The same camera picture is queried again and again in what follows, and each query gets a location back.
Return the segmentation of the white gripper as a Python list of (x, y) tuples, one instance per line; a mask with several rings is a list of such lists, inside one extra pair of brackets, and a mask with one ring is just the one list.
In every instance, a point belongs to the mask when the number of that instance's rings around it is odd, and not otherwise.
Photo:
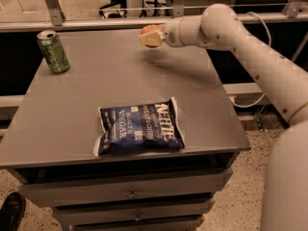
[(180, 25), (182, 20), (182, 17), (177, 17), (167, 22), (164, 25), (164, 34), (161, 31), (152, 31), (141, 34), (139, 36), (141, 45), (147, 47), (158, 47), (165, 41), (170, 47), (183, 47), (184, 44), (180, 38)]

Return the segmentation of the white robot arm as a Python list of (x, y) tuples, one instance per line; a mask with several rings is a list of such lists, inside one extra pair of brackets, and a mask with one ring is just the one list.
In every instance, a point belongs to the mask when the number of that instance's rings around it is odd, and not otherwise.
[(147, 47), (197, 46), (227, 50), (289, 124), (269, 154), (261, 231), (308, 231), (308, 73), (253, 36), (225, 4), (201, 15), (175, 17), (141, 29)]

